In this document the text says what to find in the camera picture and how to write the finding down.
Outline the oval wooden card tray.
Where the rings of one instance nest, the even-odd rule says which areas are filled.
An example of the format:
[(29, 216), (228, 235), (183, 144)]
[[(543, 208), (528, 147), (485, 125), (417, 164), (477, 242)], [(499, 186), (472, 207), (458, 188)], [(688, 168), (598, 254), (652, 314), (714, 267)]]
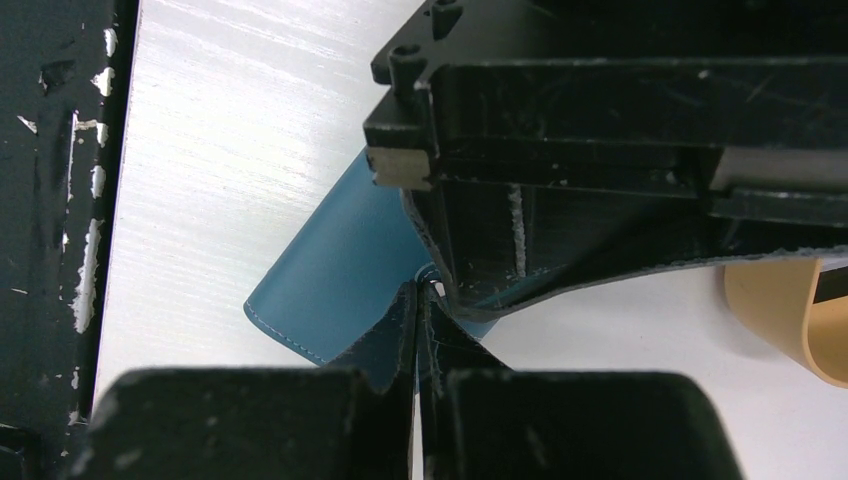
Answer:
[(731, 264), (724, 294), (750, 332), (824, 382), (847, 386), (847, 260)]

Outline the blue card holder wallet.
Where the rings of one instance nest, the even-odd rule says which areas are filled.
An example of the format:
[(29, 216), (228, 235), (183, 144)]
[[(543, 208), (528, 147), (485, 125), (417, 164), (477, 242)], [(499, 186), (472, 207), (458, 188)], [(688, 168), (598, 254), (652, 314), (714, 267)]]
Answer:
[(403, 283), (439, 276), (399, 190), (376, 185), (360, 153), (243, 310), (264, 334), (321, 366), (383, 317)]

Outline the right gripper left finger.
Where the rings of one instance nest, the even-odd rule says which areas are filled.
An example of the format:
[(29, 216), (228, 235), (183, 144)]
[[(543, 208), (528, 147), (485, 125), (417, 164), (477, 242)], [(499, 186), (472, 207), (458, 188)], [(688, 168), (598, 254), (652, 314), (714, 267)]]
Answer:
[(102, 397), (70, 479), (407, 479), (417, 287), (317, 368), (135, 370)]

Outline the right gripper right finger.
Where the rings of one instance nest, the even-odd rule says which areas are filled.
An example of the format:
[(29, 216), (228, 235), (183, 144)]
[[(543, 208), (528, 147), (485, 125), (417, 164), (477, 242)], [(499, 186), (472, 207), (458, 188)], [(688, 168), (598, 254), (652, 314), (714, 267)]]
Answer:
[(690, 378), (517, 371), (418, 288), (417, 366), (428, 479), (738, 479), (712, 403)]

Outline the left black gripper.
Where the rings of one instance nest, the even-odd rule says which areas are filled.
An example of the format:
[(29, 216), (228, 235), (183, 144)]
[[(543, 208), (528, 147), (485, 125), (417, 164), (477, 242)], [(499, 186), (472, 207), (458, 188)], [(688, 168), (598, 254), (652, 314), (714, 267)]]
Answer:
[(847, 251), (843, 1), (427, 1), (371, 71), (379, 183), (540, 186), (402, 193), (460, 319)]

